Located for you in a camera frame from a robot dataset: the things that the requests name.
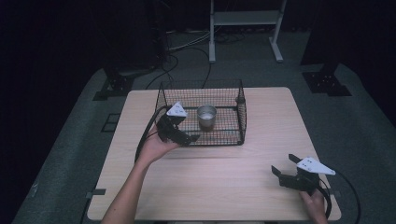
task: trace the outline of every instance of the white triangle marker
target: white triangle marker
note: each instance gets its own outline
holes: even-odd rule
[[[168,116],[175,117],[187,117],[187,112],[184,110],[183,106],[181,106],[180,102],[176,102],[172,108],[170,108],[166,114]]]
[[[323,165],[319,161],[316,161],[312,157],[307,157],[297,163],[297,167],[315,174],[325,174],[325,175],[335,175],[335,171],[330,169],[329,167]]]

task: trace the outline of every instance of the table leg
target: table leg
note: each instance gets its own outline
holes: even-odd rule
[[[275,57],[276,57],[276,61],[278,63],[282,63],[283,62],[283,57],[282,57],[282,54],[280,54],[280,50],[279,50],[279,47],[277,46],[276,41],[277,41],[277,37],[279,35],[280,26],[282,24],[283,15],[285,14],[286,3],[287,3],[287,0],[283,0],[282,1],[282,5],[280,7],[279,14],[277,15],[275,33],[274,33],[274,36],[270,37],[271,48],[273,49],[273,52],[274,52]]]
[[[214,63],[216,61],[215,52],[215,9],[214,0],[210,2],[210,40],[209,40],[209,62]]]

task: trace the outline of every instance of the dark background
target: dark background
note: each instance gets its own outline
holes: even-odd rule
[[[216,2],[217,8],[228,4]],[[91,75],[109,64],[141,69],[161,63],[162,27],[151,3],[1,1],[2,223],[14,218]],[[279,6],[234,3],[235,10]],[[208,29],[208,0],[163,1],[160,12],[166,30]],[[282,30],[312,28],[302,64],[337,58],[395,123],[395,23],[390,1],[289,0]]]

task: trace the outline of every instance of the black stand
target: black stand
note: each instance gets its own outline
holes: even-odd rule
[[[94,101],[104,101],[107,100],[108,97],[115,96],[127,96],[128,93],[132,90],[132,86],[134,84],[134,79],[145,74],[148,74],[154,70],[154,68],[150,68],[145,72],[137,72],[129,76],[122,76],[120,71],[116,68],[114,64],[108,64],[104,67],[107,79],[103,84],[103,87],[100,91],[97,91],[95,96],[93,97]]]
[[[341,85],[334,72],[338,62],[325,63],[319,72],[305,72],[304,79],[313,93],[327,93],[329,96],[351,96],[346,86]]]

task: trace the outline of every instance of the black cable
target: black cable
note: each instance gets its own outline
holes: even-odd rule
[[[230,6],[230,0],[227,2],[227,6],[226,6],[226,8],[224,9],[224,11],[228,11],[228,7]],[[232,10],[234,10],[235,9],[235,6],[236,6],[236,3],[238,2],[238,0],[235,0],[234,1],[234,3],[233,3],[233,9]],[[189,32],[187,32],[187,31],[184,31],[184,32],[181,32],[182,34],[189,34],[189,35],[193,35],[192,33],[189,33]],[[200,32],[200,33],[206,33],[205,35],[201,35],[201,37],[199,37],[199,38],[197,38],[197,39],[195,39],[195,40],[192,40],[190,43],[187,43],[187,44],[185,44],[185,45],[183,45],[183,46],[180,46],[180,47],[176,47],[175,49],[170,49],[169,48],[169,45],[168,45],[168,49],[169,49],[169,51],[172,51],[172,50],[178,50],[178,49],[184,49],[184,48],[187,48],[187,47],[189,47],[189,46],[192,46],[192,45],[196,45],[196,44],[198,44],[198,43],[200,43],[200,42],[202,42],[202,41],[204,41],[204,40],[206,40],[206,39],[208,39],[209,37],[210,37],[210,34],[209,34],[209,32],[208,31],[202,31],[202,32]]]
[[[181,31],[182,34],[185,35],[196,35],[196,36],[202,36],[202,33],[207,33],[207,30],[202,30],[202,31],[196,31],[196,32],[189,32],[189,31]]]
[[[156,66],[153,66],[153,67],[149,68],[149,69],[146,70],[146,71],[142,71],[142,72],[138,72],[138,73],[133,73],[133,74],[128,75],[128,76],[124,76],[124,75],[122,75],[122,76],[125,77],[126,79],[135,79],[135,78],[141,77],[141,76],[143,76],[143,75],[148,75],[148,74],[154,72],[156,69],[157,69],[157,67],[156,67]]]
[[[330,212],[332,211],[332,199],[330,198],[330,194],[328,194],[323,187],[321,187],[319,184],[317,185],[317,189],[320,191],[320,193],[323,194],[323,197],[326,199],[327,202],[327,208],[326,208],[326,218],[329,218]]]
[[[182,48],[182,49],[176,49],[176,50],[174,50],[174,52],[182,51],[182,50],[184,50],[184,49],[195,49],[195,50],[201,51],[201,52],[206,56],[207,61],[209,62],[209,55],[208,55],[208,54],[206,53],[206,51],[204,51],[203,49],[198,49],[198,48],[194,48],[194,47],[187,47],[187,48]],[[210,72],[211,72],[211,70],[212,70],[212,64],[211,64],[211,63],[208,63],[208,64],[209,64],[209,68],[208,68],[206,77],[205,77],[205,79],[204,79],[204,84],[202,85],[201,89],[203,89],[203,88],[205,87],[205,84],[206,84],[206,82],[209,80],[209,75],[210,75]]]
[[[136,153],[134,154],[134,162],[136,162],[137,159],[139,158],[140,151],[142,150],[143,145],[145,144],[146,140],[148,139],[148,133],[149,133],[149,130],[150,130],[152,124],[154,123],[155,119],[156,119],[157,116],[160,114],[160,112],[161,112],[163,109],[167,108],[167,107],[168,107],[168,105],[163,105],[163,106],[161,106],[161,107],[160,107],[158,110],[156,110],[156,111],[154,112],[154,114],[152,115],[151,119],[150,119],[149,122],[148,122],[148,126],[146,127],[146,130],[143,132],[143,135],[142,135],[142,137],[140,138],[140,142],[139,142],[139,144],[137,145]]]
[[[241,38],[239,38],[236,35],[220,34],[220,37],[222,37],[223,40],[215,39],[215,41],[216,41],[217,44],[220,44],[220,45],[231,45],[233,43],[236,43],[236,42],[239,42],[239,41],[242,41],[242,40],[245,39],[245,35],[244,34],[241,33],[240,35],[242,36]]]
[[[330,190],[327,184],[322,179],[319,179],[319,181],[322,182],[322,184],[326,187],[327,193],[330,195]]]
[[[355,188],[353,187],[352,183],[350,183],[350,181],[347,179],[346,176],[344,176],[342,173],[340,173],[336,169],[332,168],[331,166],[328,166],[328,165],[326,165],[326,166],[329,167],[330,169],[334,170],[341,177],[343,177],[343,179],[348,183],[349,187],[352,189],[353,194],[355,195],[356,204],[358,206],[358,214],[357,214],[356,220],[355,220],[355,224],[358,224],[361,221],[361,200],[359,199],[358,192],[355,190]]]
[[[150,83],[146,86],[146,90],[147,90],[147,89],[149,88],[149,86],[150,86],[155,80],[157,80],[159,77],[168,74],[170,71],[174,70],[174,69],[177,67],[177,65],[178,65],[178,58],[177,58],[176,56],[174,56],[174,55],[169,55],[169,56],[170,56],[170,57],[173,57],[174,59],[176,59],[176,64],[175,64],[173,67],[171,67],[171,69],[166,70],[165,72],[159,74],[159,75],[156,76],[154,79],[152,79],[152,80],[150,81]]]
[[[176,56],[174,56],[174,55],[169,55],[169,57],[174,57],[174,58],[176,58],[177,59],[177,63],[178,63],[178,58],[176,57]],[[173,79],[173,77],[169,74],[169,72],[170,71],[172,71],[172,69],[171,70],[166,70],[164,67],[163,67],[163,64],[161,65],[161,69],[166,73],[166,75],[168,75],[168,79],[169,79],[169,81],[173,81],[174,79]]]
[[[228,39],[229,39],[229,36],[224,33],[220,33],[215,36],[215,41],[217,44],[226,43],[228,41]]]

